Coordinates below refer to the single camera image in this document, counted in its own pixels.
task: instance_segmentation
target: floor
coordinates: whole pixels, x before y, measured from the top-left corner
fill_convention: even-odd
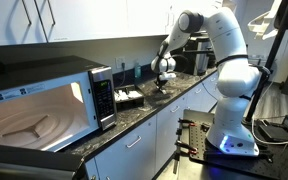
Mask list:
[[[281,123],[285,115],[288,115],[288,95],[281,94],[279,84],[268,84],[260,98],[253,119],[266,119],[269,122]],[[158,180],[175,180],[178,178],[178,172],[173,173],[174,161],[170,161],[168,166],[157,178]]]

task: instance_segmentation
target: white wall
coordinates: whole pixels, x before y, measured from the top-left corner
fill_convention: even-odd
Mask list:
[[[250,55],[264,55],[268,57],[274,38],[267,40],[255,40],[255,33],[250,32],[247,24],[259,15],[271,9],[273,0],[248,0],[245,14],[242,23],[240,24],[245,42],[248,44],[248,54]],[[272,25],[268,28],[267,32],[272,30]],[[275,71],[271,80],[274,82],[283,82],[288,76],[288,30],[286,31],[279,51],[276,55],[276,61],[272,69]]]
[[[23,62],[43,58],[76,55],[116,69],[115,57],[124,56],[126,69],[132,69],[138,61],[140,65],[150,64],[166,36],[105,39],[65,43],[1,46],[0,61],[4,63]]]

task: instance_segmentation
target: microwave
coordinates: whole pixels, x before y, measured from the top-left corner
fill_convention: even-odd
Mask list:
[[[0,145],[56,152],[116,123],[109,66],[66,56],[0,69]]]

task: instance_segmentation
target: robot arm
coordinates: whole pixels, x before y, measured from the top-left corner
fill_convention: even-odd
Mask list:
[[[160,87],[167,79],[175,77],[170,73],[175,68],[175,61],[169,52],[184,46],[190,34],[200,29],[208,33],[218,60],[217,88],[223,95],[218,100],[214,122],[206,138],[224,154],[257,156],[259,150],[255,140],[241,121],[260,73],[248,64],[244,38],[230,9],[214,8],[203,15],[184,11],[180,15],[151,63],[152,70],[159,74],[157,85]]]

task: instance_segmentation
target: small box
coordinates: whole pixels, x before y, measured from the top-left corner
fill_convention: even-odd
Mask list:
[[[134,85],[115,88],[114,96],[117,110],[137,108],[144,105],[144,94]]]

